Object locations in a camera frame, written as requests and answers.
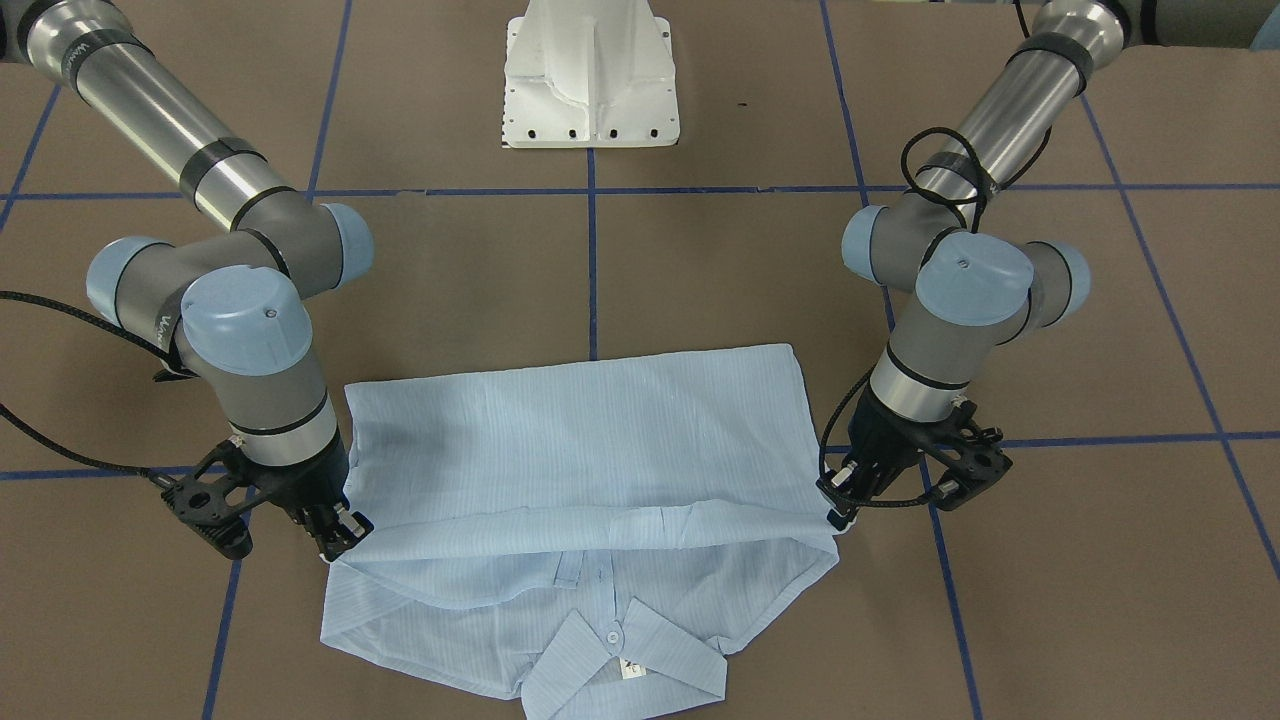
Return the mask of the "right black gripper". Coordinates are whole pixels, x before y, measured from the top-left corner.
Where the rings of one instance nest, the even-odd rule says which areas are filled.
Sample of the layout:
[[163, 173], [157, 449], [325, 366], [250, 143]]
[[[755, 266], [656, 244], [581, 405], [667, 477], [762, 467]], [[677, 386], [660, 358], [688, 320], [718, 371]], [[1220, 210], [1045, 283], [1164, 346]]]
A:
[[308, 527], [323, 561], [338, 560], [362, 542], [375, 525], [349, 510], [344, 484], [349, 471], [347, 448], [329, 445], [315, 456], [285, 466], [262, 465], [262, 489], [294, 524]]

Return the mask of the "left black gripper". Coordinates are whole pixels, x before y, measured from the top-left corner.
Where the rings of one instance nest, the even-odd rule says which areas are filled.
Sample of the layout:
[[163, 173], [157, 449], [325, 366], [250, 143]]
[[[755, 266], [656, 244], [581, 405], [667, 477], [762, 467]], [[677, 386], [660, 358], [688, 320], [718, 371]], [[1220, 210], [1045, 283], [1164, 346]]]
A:
[[847, 530], [867, 505], [856, 491], [886, 491], [922, 455], [925, 433], [942, 421], [913, 421], [884, 406], [873, 389], [864, 389], [850, 420], [850, 468], [826, 470], [815, 486], [826, 497], [828, 523]]

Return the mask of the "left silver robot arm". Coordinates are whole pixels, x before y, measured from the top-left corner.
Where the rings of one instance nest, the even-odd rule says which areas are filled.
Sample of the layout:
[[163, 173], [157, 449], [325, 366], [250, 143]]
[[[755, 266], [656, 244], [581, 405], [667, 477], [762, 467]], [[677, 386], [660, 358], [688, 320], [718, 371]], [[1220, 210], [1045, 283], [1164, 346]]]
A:
[[943, 464], [915, 505], [952, 510], [1011, 468], [1002, 433], [966, 397], [991, 351], [1059, 324], [1091, 292], [1091, 269], [1065, 243], [1011, 243], [980, 231], [995, 197], [1036, 163], [1061, 111], [1093, 76], [1139, 46], [1277, 46], [1275, 1], [1047, 1], [980, 101], [918, 168], [900, 158], [906, 191], [849, 222], [845, 265], [910, 293], [884, 351], [849, 392], [849, 452], [823, 468], [829, 524], [846, 530], [924, 456]]

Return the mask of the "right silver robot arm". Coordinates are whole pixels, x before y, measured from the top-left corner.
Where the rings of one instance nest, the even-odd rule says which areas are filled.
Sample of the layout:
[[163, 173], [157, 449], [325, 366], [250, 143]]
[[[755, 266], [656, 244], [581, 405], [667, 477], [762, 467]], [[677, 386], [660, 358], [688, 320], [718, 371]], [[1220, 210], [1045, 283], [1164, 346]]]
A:
[[155, 58], [114, 3], [5, 1], [3, 60], [99, 111], [221, 231], [182, 246], [120, 238], [87, 270], [90, 323], [157, 356], [157, 380], [207, 382], [232, 432], [183, 477], [131, 473], [227, 559], [251, 552], [246, 514], [269, 502], [324, 561], [338, 560], [372, 523], [343, 491], [347, 447], [305, 301], [370, 270], [365, 219], [289, 186]]

